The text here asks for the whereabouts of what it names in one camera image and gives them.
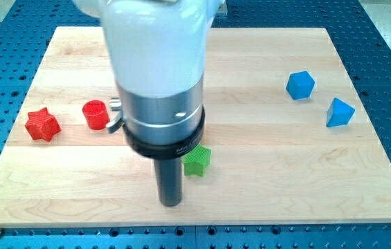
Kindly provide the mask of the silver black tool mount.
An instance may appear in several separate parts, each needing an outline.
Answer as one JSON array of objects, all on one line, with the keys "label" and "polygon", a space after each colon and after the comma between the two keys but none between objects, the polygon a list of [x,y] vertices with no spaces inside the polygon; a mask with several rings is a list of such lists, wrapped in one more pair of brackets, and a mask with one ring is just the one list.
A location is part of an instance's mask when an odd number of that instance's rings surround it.
[{"label": "silver black tool mount", "polygon": [[205,124],[203,78],[180,93],[150,98],[118,87],[121,106],[106,124],[109,133],[122,129],[128,145],[154,160],[182,157],[201,141]]}]

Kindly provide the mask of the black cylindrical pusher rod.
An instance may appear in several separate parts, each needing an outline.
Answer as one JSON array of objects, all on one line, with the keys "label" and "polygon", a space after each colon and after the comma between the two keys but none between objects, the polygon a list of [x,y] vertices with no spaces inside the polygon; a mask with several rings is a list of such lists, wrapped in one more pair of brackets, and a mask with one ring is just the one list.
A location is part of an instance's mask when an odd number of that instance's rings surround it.
[{"label": "black cylindrical pusher rod", "polygon": [[160,202],[167,207],[178,205],[183,196],[181,159],[154,160],[154,169]]}]

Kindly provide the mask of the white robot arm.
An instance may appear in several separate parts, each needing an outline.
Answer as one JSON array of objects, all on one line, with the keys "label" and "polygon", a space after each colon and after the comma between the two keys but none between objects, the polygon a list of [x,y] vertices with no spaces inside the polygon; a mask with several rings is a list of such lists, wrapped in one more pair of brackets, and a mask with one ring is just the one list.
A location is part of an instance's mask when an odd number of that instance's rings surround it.
[{"label": "white robot arm", "polygon": [[120,96],[109,132],[154,161],[158,197],[183,196],[182,157],[201,141],[208,31],[220,7],[209,0],[74,0],[100,20]]}]

